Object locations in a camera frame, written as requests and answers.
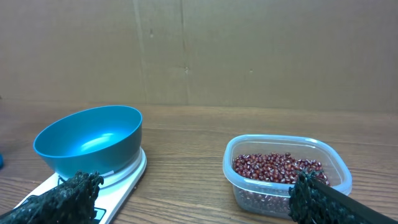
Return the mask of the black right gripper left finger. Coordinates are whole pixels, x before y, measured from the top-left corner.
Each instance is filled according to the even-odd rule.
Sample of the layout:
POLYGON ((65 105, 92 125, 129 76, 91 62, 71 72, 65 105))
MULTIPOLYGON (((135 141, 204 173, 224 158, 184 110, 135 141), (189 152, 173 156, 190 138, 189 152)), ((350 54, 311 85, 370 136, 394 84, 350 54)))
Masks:
POLYGON ((41 195, 27 198, 1 215, 1 224, 92 224, 95 201, 104 178, 98 172, 78 171, 73 177, 41 195))

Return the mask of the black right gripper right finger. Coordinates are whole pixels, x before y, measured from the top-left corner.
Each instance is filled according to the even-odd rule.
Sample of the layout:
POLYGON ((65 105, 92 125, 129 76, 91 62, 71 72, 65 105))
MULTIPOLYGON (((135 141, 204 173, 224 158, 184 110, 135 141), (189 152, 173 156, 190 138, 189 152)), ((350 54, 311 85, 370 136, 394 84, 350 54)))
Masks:
POLYGON ((289 189, 289 216, 299 224, 397 224, 393 220, 328 186, 317 172, 297 172, 289 189))

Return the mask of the blue plastic measuring scoop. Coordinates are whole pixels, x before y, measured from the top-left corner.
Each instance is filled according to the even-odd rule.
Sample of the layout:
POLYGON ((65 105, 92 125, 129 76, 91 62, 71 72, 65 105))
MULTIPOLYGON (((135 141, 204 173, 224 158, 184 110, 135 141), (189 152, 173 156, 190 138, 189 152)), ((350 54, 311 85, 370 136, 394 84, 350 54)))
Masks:
POLYGON ((3 166, 4 166, 4 159, 3 159, 2 154, 0 154, 0 169, 2 169, 3 166))

